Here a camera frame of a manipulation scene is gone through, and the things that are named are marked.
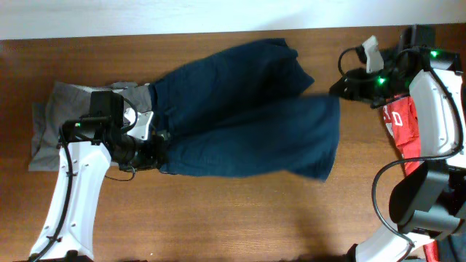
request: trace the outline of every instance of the white background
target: white background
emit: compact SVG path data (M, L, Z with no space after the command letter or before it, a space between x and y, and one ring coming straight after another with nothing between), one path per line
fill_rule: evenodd
M0 0L0 39L466 22L466 0Z

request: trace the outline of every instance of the gray folded fabric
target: gray folded fabric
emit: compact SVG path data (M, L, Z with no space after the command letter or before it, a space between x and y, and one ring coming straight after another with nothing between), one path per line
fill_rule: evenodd
M152 109L147 85L138 87L135 82L118 82L106 87L86 87L55 82L47 105L33 104L33 138L31 142L33 159L29 164L29 171L58 170L60 164L56 148L58 128L66 120L77 119L88 113L91 92L108 90L118 92L133 102L139 112Z

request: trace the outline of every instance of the brown wood surface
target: brown wood surface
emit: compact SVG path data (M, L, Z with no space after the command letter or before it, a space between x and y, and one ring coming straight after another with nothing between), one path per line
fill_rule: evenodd
M0 261L27 258L47 215L57 173L28 172L27 164L31 103L46 101L55 80L90 86L150 82L227 47L284 37L315 77L309 92L327 92L340 78L336 62L343 49L371 35L381 48L391 47L404 28L0 41ZM464 24L437 26L437 44L466 57L465 34ZM359 63L349 55L343 66ZM340 130L326 183L285 172L224 179L150 171L131 183L105 180L94 225L95 260L273 261L345 253L379 227L372 178L396 154L378 112L367 105L342 101ZM396 167L380 181L385 215L391 189L402 177Z

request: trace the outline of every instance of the green light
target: green light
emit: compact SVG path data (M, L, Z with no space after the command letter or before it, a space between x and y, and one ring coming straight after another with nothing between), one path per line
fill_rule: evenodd
M386 79L383 79L383 78L381 77L381 78L379 78L379 80L378 80L378 81L379 81L379 84L384 84L384 83L385 83L385 81L386 81Z

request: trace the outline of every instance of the red fabric with white lettering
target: red fabric with white lettering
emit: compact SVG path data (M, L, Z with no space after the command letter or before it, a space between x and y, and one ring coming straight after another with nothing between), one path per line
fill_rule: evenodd
M421 139L413 99L408 97L386 105L382 113L385 125L403 158L420 156ZM418 162L404 164L406 175L411 174L418 166ZM437 242L425 245L424 252L427 262L439 262Z

